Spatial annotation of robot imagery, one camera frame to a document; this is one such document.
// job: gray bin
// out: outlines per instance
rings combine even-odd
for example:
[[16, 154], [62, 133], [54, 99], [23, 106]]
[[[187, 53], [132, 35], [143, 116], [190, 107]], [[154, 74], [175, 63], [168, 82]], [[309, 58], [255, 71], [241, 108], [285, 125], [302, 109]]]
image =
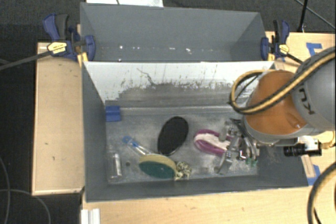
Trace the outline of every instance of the gray bin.
[[[223, 176], [213, 171], [220, 158], [193, 145], [197, 130], [220, 132], [225, 120], [240, 118], [227, 105], [238, 75], [270, 68], [256, 61], [264, 35], [259, 14], [82, 4], [81, 31], [97, 43], [95, 61], [82, 69], [88, 202], [307, 185], [300, 159], [284, 157], [280, 148], [262, 148], [256, 167], [235, 162]], [[121, 107], [120, 122], [106, 122], [106, 104]], [[173, 116], [190, 126], [187, 141], [171, 156], [192, 166], [190, 180], [147, 176], [121, 142], [130, 135], [155, 152], [160, 129]], [[107, 146], [121, 157], [123, 176], [114, 184], [106, 177]]]

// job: black oval object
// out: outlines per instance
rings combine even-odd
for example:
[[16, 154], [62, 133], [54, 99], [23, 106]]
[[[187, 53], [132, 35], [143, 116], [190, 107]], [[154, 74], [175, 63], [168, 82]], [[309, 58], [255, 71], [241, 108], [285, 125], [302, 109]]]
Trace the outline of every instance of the black oval object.
[[186, 140], [188, 131], [189, 126], [184, 118], [176, 116], [168, 120], [159, 135], [159, 153], [165, 156], [173, 154]]

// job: pink object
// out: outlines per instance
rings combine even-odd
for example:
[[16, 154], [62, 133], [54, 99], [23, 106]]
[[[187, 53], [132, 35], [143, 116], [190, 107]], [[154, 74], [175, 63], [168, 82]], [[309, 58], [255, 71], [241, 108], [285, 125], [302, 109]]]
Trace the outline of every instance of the pink object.
[[231, 137], [227, 136], [224, 142], [219, 141], [218, 137], [219, 133], [202, 129], [195, 134], [194, 144], [200, 151], [222, 156], [222, 154], [226, 152], [226, 147], [230, 144], [229, 140]]

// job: wooden board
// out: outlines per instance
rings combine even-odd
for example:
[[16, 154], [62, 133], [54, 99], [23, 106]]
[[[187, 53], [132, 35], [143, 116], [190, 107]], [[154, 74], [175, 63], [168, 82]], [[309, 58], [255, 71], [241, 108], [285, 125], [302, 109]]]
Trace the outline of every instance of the wooden board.
[[[334, 46], [335, 35], [291, 33], [291, 53], [304, 60], [306, 42]], [[45, 51], [39, 44], [39, 52]], [[34, 195], [73, 193], [84, 185], [80, 70], [63, 58], [47, 57], [37, 62], [32, 191]], [[326, 132], [322, 142], [331, 138]], [[312, 158], [321, 171], [335, 161], [335, 150]], [[328, 182], [317, 200], [322, 223], [332, 223], [336, 214], [333, 189]], [[84, 209], [100, 208], [101, 223], [307, 223], [306, 208], [311, 187], [249, 191], [217, 195], [86, 203]]]
[[[46, 44], [38, 44], [38, 53]], [[78, 63], [60, 57], [37, 61], [33, 195], [80, 192], [84, 186]]]

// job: dark carpet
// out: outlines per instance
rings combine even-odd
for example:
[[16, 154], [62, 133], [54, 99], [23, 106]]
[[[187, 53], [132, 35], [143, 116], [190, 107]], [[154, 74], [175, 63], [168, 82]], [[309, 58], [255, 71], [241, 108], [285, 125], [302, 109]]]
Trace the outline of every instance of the dark carpet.
[[[79, 2], [85, 0], [0, 0], [0, 58], [14, 61], [35, 53], [39, 39], [47, 39], [41, 20], [50, 13], [67, 13], [79, 22]], [[302, 6], [294, 0], [164, 0], [164, 6], [260, 12], [266, 30], [273, 19], [285, 19], [296, 30]], [[335, 25], [335, 0], [309, 0], [308, 6]], [[316, 15], [306, 13], [305, 31], [333, 32]], [[0, 157], [12, 188], [30, 191], [34, 129], [35, 65], [28, 63], [0, 72]], [[0, 189], [6, 188], [0, 169]], [[52, 223], [79, 222], [79, 195], [42, 197]], [[0, 223], [6, 214], [6, 193], [0, 192]], [[8, 223], [47, 223], [41, 204], [23, 194], [12, 194]]]

